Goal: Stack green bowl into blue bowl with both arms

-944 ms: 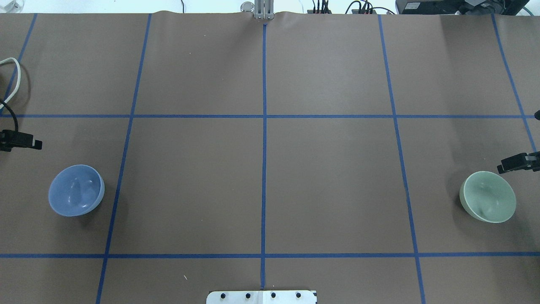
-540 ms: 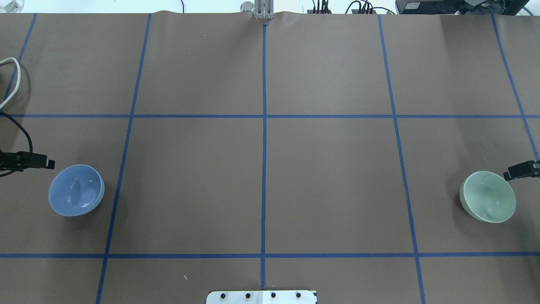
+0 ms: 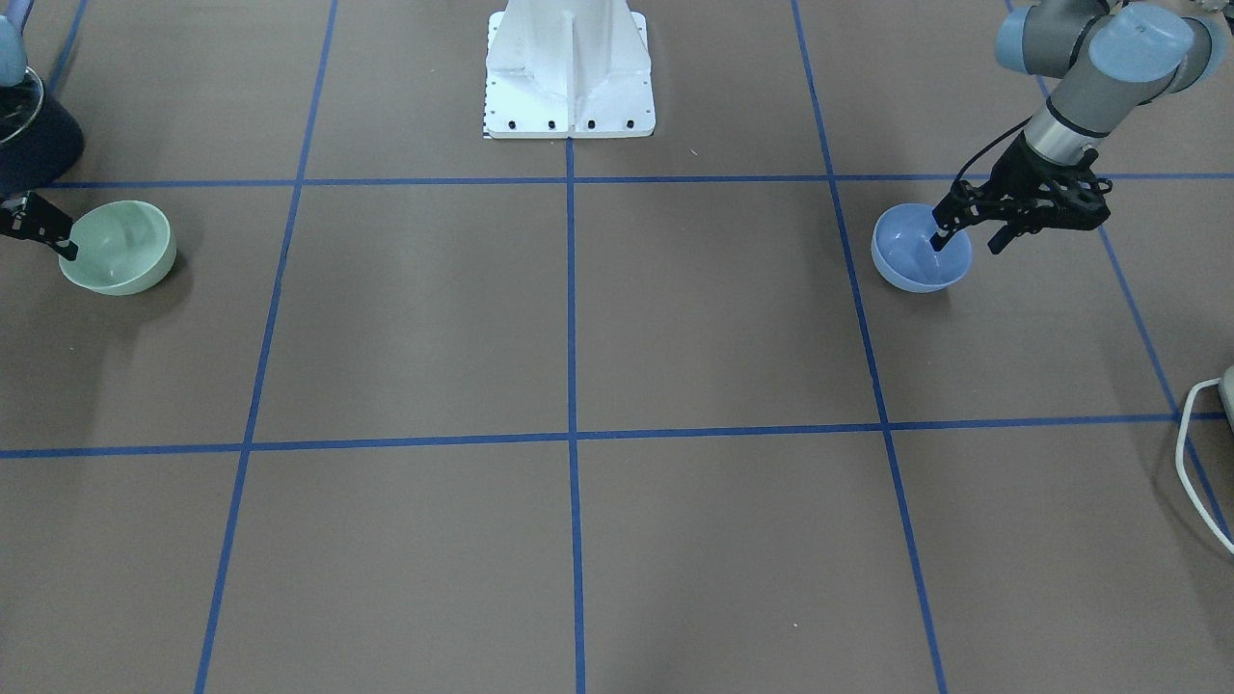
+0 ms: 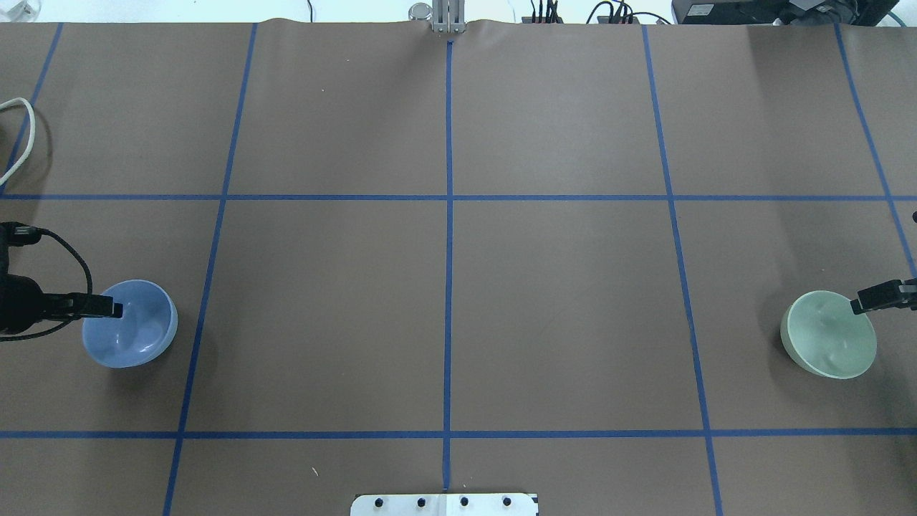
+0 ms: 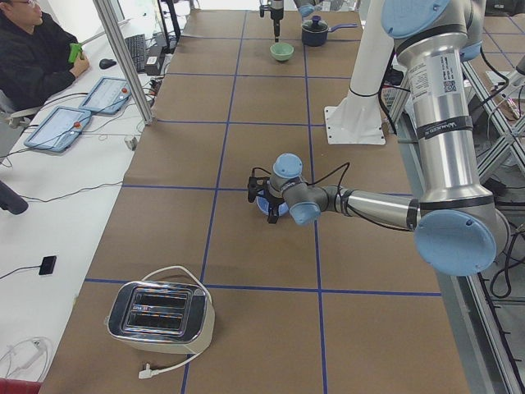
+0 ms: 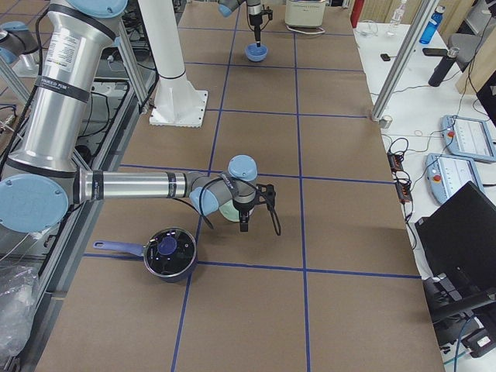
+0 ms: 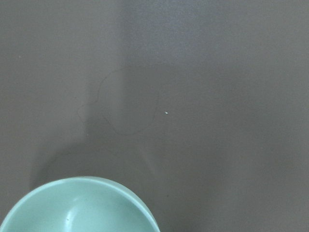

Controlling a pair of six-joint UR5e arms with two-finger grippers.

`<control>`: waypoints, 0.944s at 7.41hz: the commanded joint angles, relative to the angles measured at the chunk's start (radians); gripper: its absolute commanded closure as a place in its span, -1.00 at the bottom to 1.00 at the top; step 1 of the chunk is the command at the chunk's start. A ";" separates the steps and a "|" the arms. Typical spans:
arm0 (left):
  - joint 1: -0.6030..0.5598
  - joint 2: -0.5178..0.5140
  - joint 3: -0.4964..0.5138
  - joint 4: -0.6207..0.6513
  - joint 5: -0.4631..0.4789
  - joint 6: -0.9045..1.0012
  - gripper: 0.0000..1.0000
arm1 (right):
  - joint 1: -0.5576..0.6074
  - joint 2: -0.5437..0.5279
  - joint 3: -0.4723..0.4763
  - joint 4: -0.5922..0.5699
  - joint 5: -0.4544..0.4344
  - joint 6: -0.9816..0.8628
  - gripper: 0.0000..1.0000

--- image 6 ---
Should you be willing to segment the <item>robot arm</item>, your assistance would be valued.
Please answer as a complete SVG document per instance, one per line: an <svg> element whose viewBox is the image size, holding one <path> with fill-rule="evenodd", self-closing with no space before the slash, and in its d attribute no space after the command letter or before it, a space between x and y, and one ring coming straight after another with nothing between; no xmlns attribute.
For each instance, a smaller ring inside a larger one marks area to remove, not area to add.
<svg viewBox="0 0 496 372"><path fill-rule="evenodd" d="M34 85L35 105L20 146L2 165L1 224L37 233L60 222L72 205L110 198L189 198L201 215L232 203L247 231L257 203L257 166L231 159L217 178L202 173L118 173L87 170L73 161L102 51L124 35L124 1L52 1L54 31Z"/></svg>
<svg viewBox="0 0 496 372"><path fill-rule="evenodd" d="M246 5L246 14L251 28L253 29L255 44L261 46L261 25L263 22L263 6L259 0L218 0L218 10L228 17L234 13L242 4Z"/></svg>

